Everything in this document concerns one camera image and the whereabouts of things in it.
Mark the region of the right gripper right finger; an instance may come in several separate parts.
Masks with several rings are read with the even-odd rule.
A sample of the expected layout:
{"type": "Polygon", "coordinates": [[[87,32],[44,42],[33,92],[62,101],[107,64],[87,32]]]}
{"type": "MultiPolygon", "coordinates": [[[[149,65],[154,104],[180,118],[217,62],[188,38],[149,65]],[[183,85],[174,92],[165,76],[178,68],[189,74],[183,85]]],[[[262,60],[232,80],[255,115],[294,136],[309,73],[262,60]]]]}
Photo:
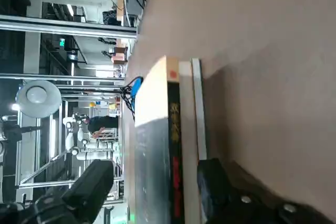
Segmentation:
{"type": "Polygon", "coordinates": [[[197,184],[207,223],[332,223],[313,207],[256,185],[236,187],[217,158],[199,161],[197,184]]]}

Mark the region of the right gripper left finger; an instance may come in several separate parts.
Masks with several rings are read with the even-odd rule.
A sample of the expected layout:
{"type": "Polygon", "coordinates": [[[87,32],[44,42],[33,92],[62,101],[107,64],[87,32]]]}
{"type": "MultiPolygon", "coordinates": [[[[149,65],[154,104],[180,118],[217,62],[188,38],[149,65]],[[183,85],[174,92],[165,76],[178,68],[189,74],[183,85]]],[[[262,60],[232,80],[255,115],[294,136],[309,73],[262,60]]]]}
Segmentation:
{"type": "Polygon", "coordinates": [[[62,195],[45,194],[24,209],[1,204],[1,223],[94,223],[113,180],[113,162],[95,160],[62,195]]]}

